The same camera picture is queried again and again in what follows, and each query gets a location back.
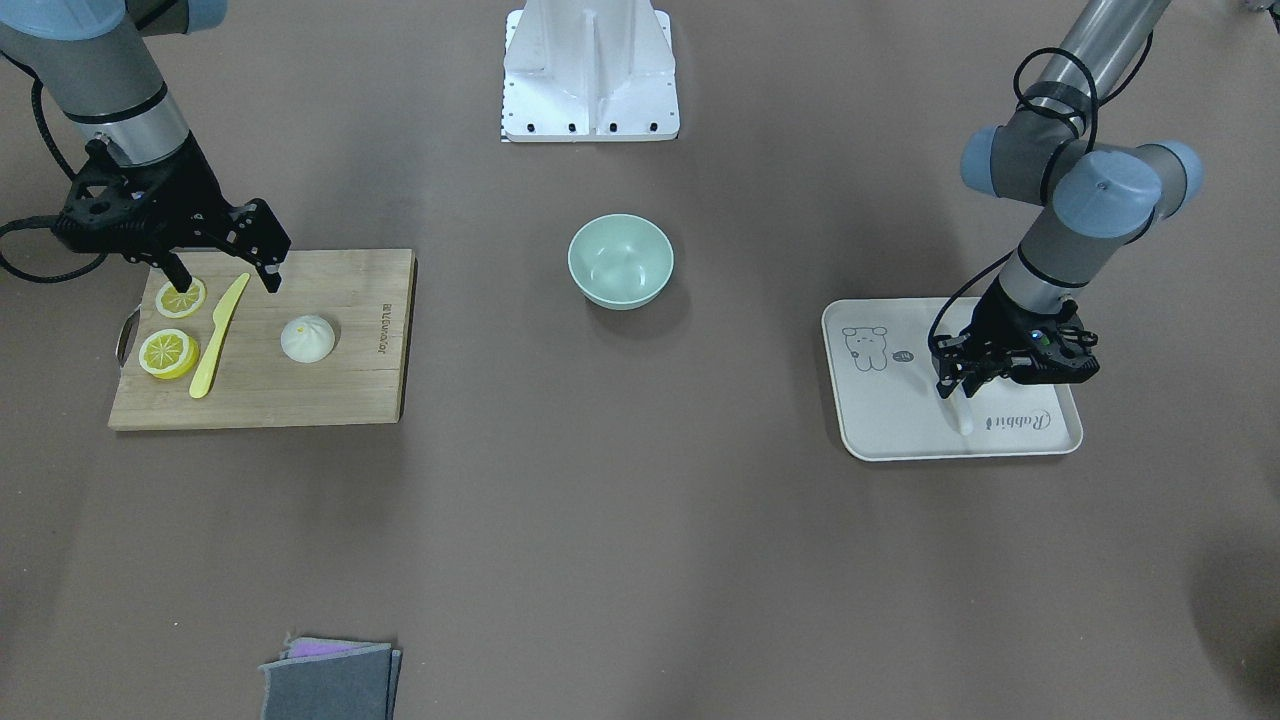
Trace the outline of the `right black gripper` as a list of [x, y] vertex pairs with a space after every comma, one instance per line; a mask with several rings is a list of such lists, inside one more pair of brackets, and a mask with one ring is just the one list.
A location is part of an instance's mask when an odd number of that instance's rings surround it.
[[88, 159], [52, 223], [70, 251], [151, 264], [186, 293], [193, 278], [173, 251], [218, 249], [252, 265], [269, 293], [280, 290], [289, 236], [264, 199], [233, 208], [223, 197], [193, 135], [169, 156], [137, 167], [120, 165], [105, 138], [84, 150]]

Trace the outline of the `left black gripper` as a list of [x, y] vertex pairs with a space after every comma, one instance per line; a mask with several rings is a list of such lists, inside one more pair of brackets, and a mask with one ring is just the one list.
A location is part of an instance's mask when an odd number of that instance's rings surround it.
[[996, 281], [959, 334], [931, 336], [934, 387], [946, 400], [955, 389], [972, 398], [995, 378], [1021, 386], [1083, 383], [1100, 372], [1097, 342], [1098, 336], [1083, 327], [1074, 297], [1057, 313], [1032, 313]]

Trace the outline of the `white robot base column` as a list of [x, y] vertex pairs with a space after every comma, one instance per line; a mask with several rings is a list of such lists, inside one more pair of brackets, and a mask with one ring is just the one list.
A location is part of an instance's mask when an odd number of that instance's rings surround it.
[[672, 23], [652, 3], [527, 1], [504, 32], [503, 141], [678, 137]]

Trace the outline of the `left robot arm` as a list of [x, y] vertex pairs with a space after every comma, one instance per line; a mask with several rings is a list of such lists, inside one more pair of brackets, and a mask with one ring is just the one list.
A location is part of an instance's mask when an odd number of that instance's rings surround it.
[[1037, 82], [1018, 86], [1009, 122], [977, 131], [961, 160], [965, 184], [1038, 206], [1020, 243], [956, 334], [929, 332], [942, 398], [1007, 378], [1074, 384], [1100, 370], [1097, 336], [1078, 296], [1123, 246], [1183, 209], [1204, 168], [1172, 141], [1123, 147], [1097, 138], [1100, 109], [1126, 87], [1149, 50], [1164, 1], [1093, 1], [1047, 47]]

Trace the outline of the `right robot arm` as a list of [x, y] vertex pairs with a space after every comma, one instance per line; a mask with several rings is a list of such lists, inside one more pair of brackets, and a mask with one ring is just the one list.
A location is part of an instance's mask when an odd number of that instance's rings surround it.
[[4, 225], [49, 229], [96, 263], [115, 254], [161, 270], [178, 290], [180, 249], [216, 249], [269, 292], [291, 241], [270, 206], [228, 202], [145, 38], [219, 26], [224, 1], [5, 1], [3, 55], [29, 72], [84, 138], [83, 167], [51, 217]]

